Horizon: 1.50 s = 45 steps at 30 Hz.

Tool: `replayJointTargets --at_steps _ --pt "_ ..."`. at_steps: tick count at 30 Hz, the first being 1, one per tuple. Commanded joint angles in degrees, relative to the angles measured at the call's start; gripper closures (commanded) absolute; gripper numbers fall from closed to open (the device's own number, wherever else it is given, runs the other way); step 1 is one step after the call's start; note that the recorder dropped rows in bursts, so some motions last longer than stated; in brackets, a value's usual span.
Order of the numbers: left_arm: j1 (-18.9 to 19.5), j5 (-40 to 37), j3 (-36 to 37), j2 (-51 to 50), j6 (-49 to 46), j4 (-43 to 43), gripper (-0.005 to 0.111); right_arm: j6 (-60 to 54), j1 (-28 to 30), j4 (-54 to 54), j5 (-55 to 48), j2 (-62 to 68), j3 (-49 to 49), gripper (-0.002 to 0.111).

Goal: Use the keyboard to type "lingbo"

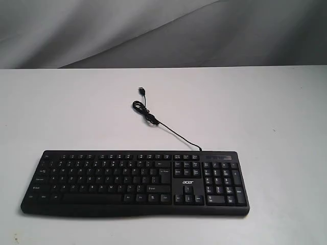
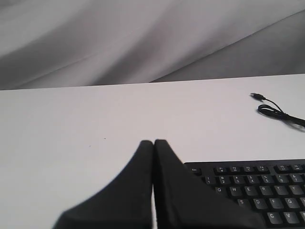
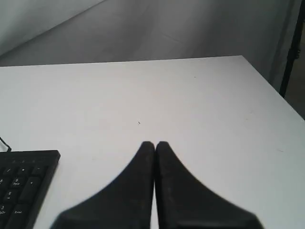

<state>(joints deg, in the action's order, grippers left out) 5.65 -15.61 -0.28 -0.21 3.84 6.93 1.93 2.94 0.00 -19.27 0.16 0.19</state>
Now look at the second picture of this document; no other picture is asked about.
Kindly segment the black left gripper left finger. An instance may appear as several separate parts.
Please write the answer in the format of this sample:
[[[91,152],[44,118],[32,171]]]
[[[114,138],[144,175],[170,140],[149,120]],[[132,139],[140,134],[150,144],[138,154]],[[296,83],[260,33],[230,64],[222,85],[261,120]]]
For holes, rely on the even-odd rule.
[[[150,229],[153,143],[141,141],[119,175],[86,201],[63,212],[57,229]]]

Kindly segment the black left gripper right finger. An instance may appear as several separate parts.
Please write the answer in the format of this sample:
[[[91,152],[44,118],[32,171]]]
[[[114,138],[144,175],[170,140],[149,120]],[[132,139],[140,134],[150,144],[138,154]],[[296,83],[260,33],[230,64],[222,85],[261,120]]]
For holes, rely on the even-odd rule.
[[[166,140],[154,142],[154,198],[160,229],[263,229],[260,215],[193,175]]]

